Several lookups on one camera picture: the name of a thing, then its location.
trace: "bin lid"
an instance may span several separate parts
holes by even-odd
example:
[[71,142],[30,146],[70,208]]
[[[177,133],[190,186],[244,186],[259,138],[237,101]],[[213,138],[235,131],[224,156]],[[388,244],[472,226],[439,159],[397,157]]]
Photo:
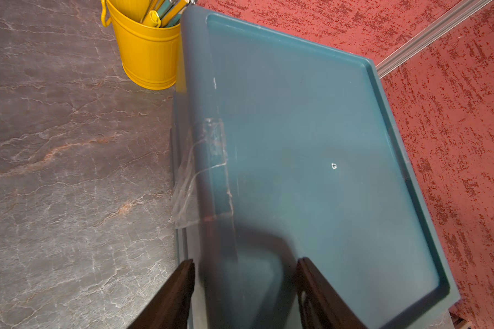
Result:
[[221,303],[236,327],[285,309],[280,323],[301,327],[283,300],[288,254],[309,257],[369,329],[419,328],[458,300],[371,60],[197,6],[182,41],[188,101],[175,111],[199,131],[219,123],[226,151],[219,171],[205,171],[212,148],[195,158],[200,213],[217,214],[206,225],[231,219],[202,233],[223,250],[201,267],[225,290],[207,308]]

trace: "clear tape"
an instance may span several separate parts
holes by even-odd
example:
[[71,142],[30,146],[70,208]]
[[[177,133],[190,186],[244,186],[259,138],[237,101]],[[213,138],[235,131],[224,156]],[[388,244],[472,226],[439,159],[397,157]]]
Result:
[[[177,170],[174,193],[172,195],[172,221],[176,228],[183,228],[198,224],[203,220],[215,220],[217,218],[230,217],[234,210],[232,206],[232,194],[229,187],[229,174],[227,170],[227,152],[223,122],[215,119],[205,119],[201,125],[189,130],[186,137],[186,151],[183,152],[182,161]],[[198,178],[209,181],[217,178],[220,186],[205,188],[202,193],[210,193],[215,203],[221,203],[220,213],[213,211],[208,214],[200,214],[198,203]]]

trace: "gray stone countertop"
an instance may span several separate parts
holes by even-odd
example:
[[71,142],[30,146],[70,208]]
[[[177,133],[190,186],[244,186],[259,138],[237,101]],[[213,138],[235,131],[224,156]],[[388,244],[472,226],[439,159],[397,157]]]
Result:
[[172,90],[99,0],[0,0],[0,329],[124,328],[175,267]]

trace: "plastic storage box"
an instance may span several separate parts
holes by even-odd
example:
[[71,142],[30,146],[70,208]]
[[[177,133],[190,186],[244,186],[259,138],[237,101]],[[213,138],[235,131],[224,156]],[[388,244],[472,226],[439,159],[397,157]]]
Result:
[[373,62],[197,6],[181,29],[191,327],[300,328],[305,256],[369,329],[423,328],[459,299]]

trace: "yellow metal bucket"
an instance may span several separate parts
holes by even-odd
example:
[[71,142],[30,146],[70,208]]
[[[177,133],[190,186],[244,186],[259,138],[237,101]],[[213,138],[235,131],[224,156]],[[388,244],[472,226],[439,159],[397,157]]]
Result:
[[111,0],[111,3],[126,17],[140,22],[148,8],[150,0]]
[[[100,19],[105,27],[113,23],[120,59],[126,75],[146,89],[161,90],[174,85],[178,60],[179,24],[162,29],[144,26],[123,15],[111,0],[101,0],[101,3],[103,12]],[[110,10],[108,20],[105,20],[106,3]],[[139,15],[144,15],[146,7],[140,14],[135,10],[137,21],[141,20],[142,17]]]

